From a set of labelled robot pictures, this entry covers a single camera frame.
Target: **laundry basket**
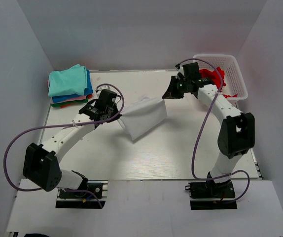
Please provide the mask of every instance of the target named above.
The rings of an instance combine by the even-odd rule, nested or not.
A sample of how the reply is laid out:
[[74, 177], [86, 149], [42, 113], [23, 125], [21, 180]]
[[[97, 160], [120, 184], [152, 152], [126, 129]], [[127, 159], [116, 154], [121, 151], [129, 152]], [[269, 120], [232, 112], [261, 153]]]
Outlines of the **laundry basket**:
[[[234, 56], [226, 54], [196, 54], [193, 58], [203, 59], [211, 63], [214, 67], [220, 67], [225, 71], [224, 81], [226, 86], [223, 87], [222, 93], [226, 95], [235, 95], [237, 97], [229, 97], [227, 100], [235, 103], [239, 100], [245, 100], [248, 97], [247, 88], [240, 72], [237, 60]], [[203, 62], [197, 61], [200, 69], [208, 69], [213, 71], [213, 68]]]

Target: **folded clothes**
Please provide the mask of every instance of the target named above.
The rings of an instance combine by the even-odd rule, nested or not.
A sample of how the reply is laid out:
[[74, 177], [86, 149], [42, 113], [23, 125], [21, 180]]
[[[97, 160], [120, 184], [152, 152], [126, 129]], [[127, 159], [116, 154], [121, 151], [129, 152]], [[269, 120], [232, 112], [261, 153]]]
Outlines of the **folded clothes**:
[[[91, 82], [90, 82], [90, 72], [87, 70], [87, 88], [84, 90], [84, 96], [90, 95], [92, 93], [93, 93], [93, 89], [92, 89], [92, 85], [91, 85]], [[79, 98], [79, 100], [81, 100], [80, 95], [77, 95], [77, 94], [53, 96], [52, 99], [53, 99], [54, 103], [60, 103], [60, 102], [75, 100], [75, 98]]]
[[235, 94], [235, 95], [233, 95], [233, 96], [231, 96], [231, 95], [223, 95], [225, 98], [231, 98], [231, 97], [237, 97], [238, 96], [238, 94]]
[[51, 104], [52, 107], [59, 107], [59, 106], [62, 106], [62, 105], [68, 105], [68, 104], [75, 104], [75, 103], [87, 103], [88, 102], [88, 99], [85, 99], [85, 100], [75, 100], [75, 101], [69, 101], [69, 102], [62, 102], [62, 103], [54, 103], [54, 104]]
[[[91, 99], [92, 97], [93, 97], [92, 94], [91, 94], [91, 95], [88, 95], [88, 96], [87, 96], [88, 101], [89, 101], [89, 99]], [[76, 102], [76, 101], [73, 101], [73, 102], [71, 102], [70, 104], [61, 105], [60, 107], [61, 107], [61, 108], [64, 108], [64, 107], [68, 107], [68, 106], [70, 106], [70, 105], [75, 105], [75, 104], [77, 104], [77, 102]]]
[[61, 103], [53, 103], [53, 100], [52, 100], [51, 106], [52, 107], [60, 106], [61, 108], [64, 108], [64, 107], [67, 107], [69, 105], [80, 104], [80, 103], [87, 103], [88, 100], [91, 99], [92, 97], [93, 97], [93, 94], [90, 94], [90, 95], [84, 96], [84, 99], [82, 99], [82, 100], [65, 101], [65, 102], [61, 102]]
[[48, 96], [61, 95], [84, 95], [84, 90], [88, 87], [87, 69], [79, 64], [64, 70], [54, 71], [49, 74]]

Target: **white tabletop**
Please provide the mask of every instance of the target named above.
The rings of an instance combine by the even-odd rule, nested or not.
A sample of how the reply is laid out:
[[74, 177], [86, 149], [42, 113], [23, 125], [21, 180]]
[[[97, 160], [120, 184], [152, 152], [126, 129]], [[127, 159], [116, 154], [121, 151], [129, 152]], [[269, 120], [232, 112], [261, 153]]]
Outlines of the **white tabletop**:
[[[190, 210], [187, 181], [124, 181], [108, 183], [100, 209], [57, 209], [57, 189], [18, 192], [8, 232], [51, 237], [279, 237], [283, 211], [271, 181], [252, 180], [234, 210]], [[246, 180], [234, 180], [236, 195]], [[21, 188], [35, 188], [23, 179]]]
[[[175, 72], [95, 72], [91, 83], [111, 83], [123, 93], [128, 106], [147, 94], [161, 97]], [[51, 108], [47, 124], [69, 123], [84, 104]], [[87, 134], [63, 158], [61, 169], [75, 170], [91, 180], [112, 179], [192, 179], [191, 159], [194, 143], [202, 125], [207, 107], [193, 95], [180, 100], [166, 100], [168, 118], [142, 138], [132, 142], [118, 122], [100, 125]], [[201, 137], [195, 161], [195, 173], [206, 177], [214, 166], [219, 149], [217, 138], [220, 124], [210, 115]], [[59, 129], [47, 129], [43, 141]], [[258, 178], [253, 157], [249, 151], [238, 162], [235, 170], [247, 171]], [[234, 178], [245, 178], [236, 174]]]

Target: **white cloth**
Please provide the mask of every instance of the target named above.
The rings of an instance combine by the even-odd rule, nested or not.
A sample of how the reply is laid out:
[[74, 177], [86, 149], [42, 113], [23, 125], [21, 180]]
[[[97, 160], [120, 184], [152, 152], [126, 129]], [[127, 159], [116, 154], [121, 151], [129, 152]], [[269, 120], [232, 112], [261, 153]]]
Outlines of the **white cloth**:
[[119, 124], [135, 140], [163, 121], [167, 117], [167, 110], [162, 98], [149, 99], [144, 95], [121, 114]]

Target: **white wall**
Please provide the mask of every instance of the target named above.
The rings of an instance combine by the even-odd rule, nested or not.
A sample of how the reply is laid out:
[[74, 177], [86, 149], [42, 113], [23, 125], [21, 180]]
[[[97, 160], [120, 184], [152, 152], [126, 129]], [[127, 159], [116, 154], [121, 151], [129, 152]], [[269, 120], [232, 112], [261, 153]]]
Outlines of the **white wall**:
[[[16, 0], [0, 0], [0, 236], [3, 236], [15, 190], [3, 174], [2, 157], [23, 129], [44, 123], [48, 110], [46, 78], [52, 67]], [[18, 183], [25, 148], [38, 133], [26, 135], [11, 150], [8, 169]]]
[[283, 1], [266, 3], [238, 63], [249, 93], [240, 106], [256, 121], [255, 155], [283, 208]]
[[236, 56], [266, 0], [18, 0], [56, 70], [171, 69]]

